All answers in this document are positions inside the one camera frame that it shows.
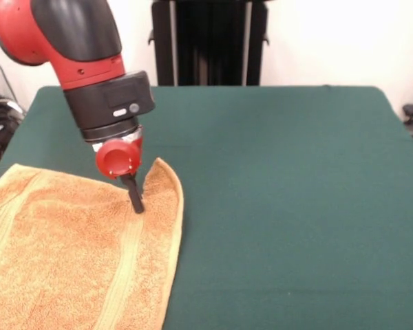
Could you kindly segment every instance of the green table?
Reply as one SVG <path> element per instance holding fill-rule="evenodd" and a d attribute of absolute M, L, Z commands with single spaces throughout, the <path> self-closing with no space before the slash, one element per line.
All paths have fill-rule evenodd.
<path fill-rule="evenodd" d="M 165 329 L 413 329 L 413 139 L 377 89 L 158 87 L 186 210 Z M 104 180 L 61 90 L 0 163 Z"/>

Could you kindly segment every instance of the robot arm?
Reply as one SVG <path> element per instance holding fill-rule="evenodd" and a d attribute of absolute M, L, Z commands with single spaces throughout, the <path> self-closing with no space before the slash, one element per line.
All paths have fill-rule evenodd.
<path fill-rule="evenodd" d="M 126 74 L 107 0 L 0 0 L 0 46 L 15 62 L 50 62 L 83 139 L 107 177 L 120 177 L 136 212 L 142 127 L 155 104 L 147 74 Z"/>

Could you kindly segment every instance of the white wall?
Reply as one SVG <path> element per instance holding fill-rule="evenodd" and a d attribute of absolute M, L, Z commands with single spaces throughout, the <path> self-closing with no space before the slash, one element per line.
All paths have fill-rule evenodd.
<path fill-rule="evenodd" d="M 156 84 L 150 0 L 109 0 L 128 70 Z M 374 85 L 397 114 L 413 102 L 413 0 L 274 0 L 263 85 Z M 44 85 L 58 85 L 50 65 L 23 67 L 0 50 L 0 63 L 24 107 Z"/>

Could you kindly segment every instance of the red gripper cap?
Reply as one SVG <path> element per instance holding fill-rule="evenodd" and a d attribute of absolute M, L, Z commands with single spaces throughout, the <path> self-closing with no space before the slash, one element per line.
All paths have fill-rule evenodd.
<path fill-rule="evenodd" d="M 140 166 L 140 145 L 121 139 L 106 141 L 96 153 L 96 165 L 107 177 L 135 173 Z"/>

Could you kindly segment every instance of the orange towel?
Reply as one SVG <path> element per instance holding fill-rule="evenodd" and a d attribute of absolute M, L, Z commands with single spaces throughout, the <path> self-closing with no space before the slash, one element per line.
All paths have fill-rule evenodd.
<path fill-rule="evenodd" d="M 161 159 L 143 214 L 124 189 L 14 165 L 0 178 L 0 329 L 161 329 L 183 203 Z"/>

